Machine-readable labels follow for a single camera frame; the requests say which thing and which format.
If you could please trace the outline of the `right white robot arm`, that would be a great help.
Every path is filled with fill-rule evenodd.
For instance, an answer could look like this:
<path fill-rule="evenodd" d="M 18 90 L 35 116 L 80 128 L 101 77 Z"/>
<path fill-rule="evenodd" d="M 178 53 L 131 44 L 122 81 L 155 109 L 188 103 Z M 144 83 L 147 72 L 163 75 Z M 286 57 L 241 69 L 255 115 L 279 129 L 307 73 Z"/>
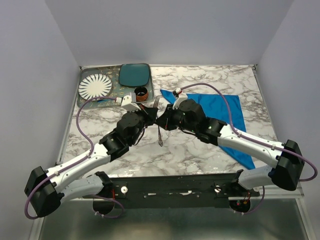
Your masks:
<path fill-rule="evenodd" d="M 269 185 L 294 191 L 300 181 L 304 163 L 296 142 L 269 141 L 232 129 L 224 121 L 207 117 L 201 105 L 192 99 L 182 101 L 177 108 L 167 105 L 156 124 L 166 131 L 189 131 L 203 143 L 231 148 L 264 162 L 262 167 L 238 171 L 230 183 L 230 191 L 236 196 Z"/>

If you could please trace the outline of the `blue cloth napkin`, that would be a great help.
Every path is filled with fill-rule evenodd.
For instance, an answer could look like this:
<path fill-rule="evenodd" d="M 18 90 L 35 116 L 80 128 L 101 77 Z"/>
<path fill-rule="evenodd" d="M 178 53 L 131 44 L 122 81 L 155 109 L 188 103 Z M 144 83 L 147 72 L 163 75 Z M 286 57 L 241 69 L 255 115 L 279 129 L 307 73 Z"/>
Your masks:
<path fill-rule="evenodd" d="M 188 93 L 187 97 L 200 104 L 207 117 L 224 121 L 227 124 L 230 123 L 227 106 L 220 95 Z M 246 132 L 247 130 L 245 126 L 240 98 L 237 95 L 225 95 L 224 97 L 228 102 L 234 127 L 240 131 Z M 254 162 L 250 155 L 225 146 L 222 146 L 221 149 L 238 163 L 240 163 L 243 167 L 249 170 L 255 168 Z"/>

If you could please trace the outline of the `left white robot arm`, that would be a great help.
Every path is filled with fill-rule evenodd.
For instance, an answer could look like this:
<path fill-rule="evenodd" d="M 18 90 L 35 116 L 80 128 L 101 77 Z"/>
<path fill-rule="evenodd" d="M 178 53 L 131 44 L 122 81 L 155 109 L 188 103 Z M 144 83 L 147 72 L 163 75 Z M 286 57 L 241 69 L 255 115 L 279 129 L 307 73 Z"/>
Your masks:
<path fill-rule="evenodd" d="M 47 170 L 41 166 L 34 168 L 24 189 L 27 196 L 25 216 L 32 220 L 53 213 L 66 197 L 63 190 L 69 184 L 127 153 L 143 130 L 155 123 L 157 113 L 158 108 L 140 104 L 137 111 L 125 113 L 116 127 L 98 143 L 92 144 L 90 150 L 60 166 Z"/>

